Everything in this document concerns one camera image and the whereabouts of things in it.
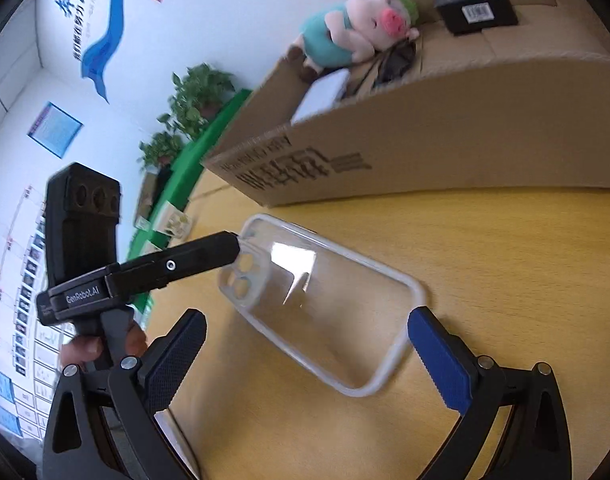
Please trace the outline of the person's left hand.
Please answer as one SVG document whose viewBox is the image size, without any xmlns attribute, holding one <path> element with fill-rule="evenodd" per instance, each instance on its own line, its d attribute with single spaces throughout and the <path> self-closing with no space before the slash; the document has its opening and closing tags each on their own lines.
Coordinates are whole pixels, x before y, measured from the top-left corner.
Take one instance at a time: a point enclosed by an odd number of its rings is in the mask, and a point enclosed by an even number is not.
<svg viewBox="0 0 610 480">
<path fill-rule="evenodd" d="M 127 356 L 143 356 L 148 348 L 148 338 L 145 332 L 136 322 L 130 324 L 126 340 L 125 353 Z M 60 350 L 60 362 L 62 367 L 76 364 L 83 366 L 84 363 L 93 362 L 102 356 L 103 344 L 98 337 L 76 336 L 67 344 L 63 344 Z"/>
</svg>

